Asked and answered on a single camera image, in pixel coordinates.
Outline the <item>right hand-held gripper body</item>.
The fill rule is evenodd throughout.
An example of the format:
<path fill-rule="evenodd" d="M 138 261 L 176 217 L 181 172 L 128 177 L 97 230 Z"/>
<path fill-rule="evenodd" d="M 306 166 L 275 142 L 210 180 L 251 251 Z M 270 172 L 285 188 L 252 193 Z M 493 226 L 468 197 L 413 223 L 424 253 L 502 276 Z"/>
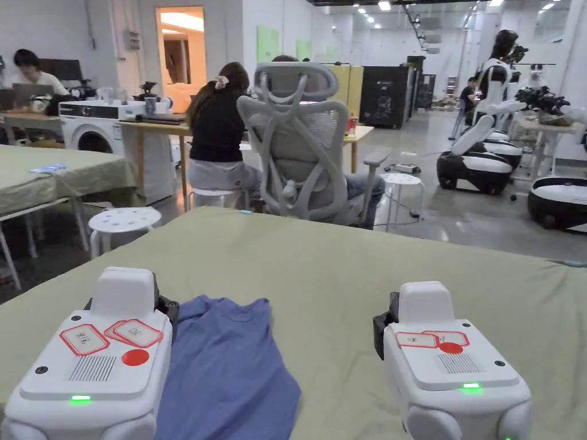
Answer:
<path fill-rule="evenodd" d="M 529 439 L 531 392 L 438 281 L 403 284 L 373 318 L 374 348 L 410 439 Z"/>

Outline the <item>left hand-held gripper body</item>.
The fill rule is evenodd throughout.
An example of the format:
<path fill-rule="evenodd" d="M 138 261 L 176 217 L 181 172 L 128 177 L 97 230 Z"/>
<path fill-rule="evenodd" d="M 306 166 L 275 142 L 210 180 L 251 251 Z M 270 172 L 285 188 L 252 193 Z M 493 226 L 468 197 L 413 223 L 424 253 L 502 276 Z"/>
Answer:
<path fill-rule="evenodd" d="M 11 393 L 2 439 L 154 439 L 178 312 L 153 272 L 106 268 Z"/>

